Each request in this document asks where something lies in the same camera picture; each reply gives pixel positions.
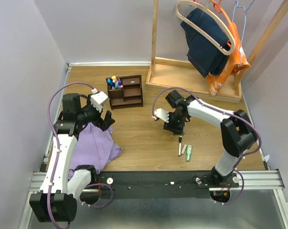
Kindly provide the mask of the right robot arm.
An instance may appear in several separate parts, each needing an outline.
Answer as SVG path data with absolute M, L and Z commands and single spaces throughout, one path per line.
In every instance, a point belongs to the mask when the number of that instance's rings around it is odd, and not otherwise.
M 184 98 L 176 90 L 170 92 L 165 100 L 174 109 L 173 112 L 165 112 L 163 118 L 165 130 L 176 135 L 183 134 L 185 123 L 192 117 L 202 119 L 220 129 L 224 152 L 212 168 L 210 177 L 214 186 L 223 186 L 242 154 L 258 140 L 258 133 L 250 124 L 247 113 L 243 110 L 236 112 L 223 110 L 192 95 Z

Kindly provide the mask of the green stapler remover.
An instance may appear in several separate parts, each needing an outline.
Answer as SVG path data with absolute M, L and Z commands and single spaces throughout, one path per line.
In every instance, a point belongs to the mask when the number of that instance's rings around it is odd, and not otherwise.
M 192 155 L 192 146 L 187 145 L 187 147 L 186 147 L 186 162 L 190 161 L 191 155 Z

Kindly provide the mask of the blue and grey cylinder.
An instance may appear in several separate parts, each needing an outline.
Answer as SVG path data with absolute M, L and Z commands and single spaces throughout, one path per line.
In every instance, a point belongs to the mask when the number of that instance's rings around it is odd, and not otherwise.
M 182 133 L 172 133 L 173 135 L 184 135 L 185 132 L 182 132 Z

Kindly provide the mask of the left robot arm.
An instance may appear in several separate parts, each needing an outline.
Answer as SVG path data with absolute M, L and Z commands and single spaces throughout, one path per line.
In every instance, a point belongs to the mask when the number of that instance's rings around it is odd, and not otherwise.
M 103 105 L 109 98 L 104 92 L 92 92 L 86 96 L 86 105 L 81 106 L 84 95 L 65 94 L 62 98 L 62 111 L 52 125 L 53 149 L 44 181 L 35 194 L 31 194 L 29 204 L 39 222 L 71 223 L 76 216 L 77 200 L 85 188 L 103 184 L 97 180 L 94 165 L 77 165 L 72 178 L 69 178 L 72 154 L 80 133 L 87 124 L 93 124 L 106 131 L 115 121 L 111 112 L 101 117 Z

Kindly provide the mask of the white marker with black cap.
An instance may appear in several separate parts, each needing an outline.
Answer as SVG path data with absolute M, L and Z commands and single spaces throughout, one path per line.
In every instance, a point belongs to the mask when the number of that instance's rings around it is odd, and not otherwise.
M 181 150 L 182 150 L 181 143 L 182 143 L 182 136 L 180 135 L 180 136 L 179 136 L 179 149 L 178 149 L 178 156 L 181 156 Z

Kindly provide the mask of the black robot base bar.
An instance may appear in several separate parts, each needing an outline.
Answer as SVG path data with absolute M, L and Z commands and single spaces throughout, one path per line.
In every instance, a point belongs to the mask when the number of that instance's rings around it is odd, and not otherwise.
M 213 191 L 240 187 L 237 174 L 217 181 L 211 171 L 110 171 L 93 176 L 101 187 L 85 190 L 81 197 L 108 199 L 209 198 Z

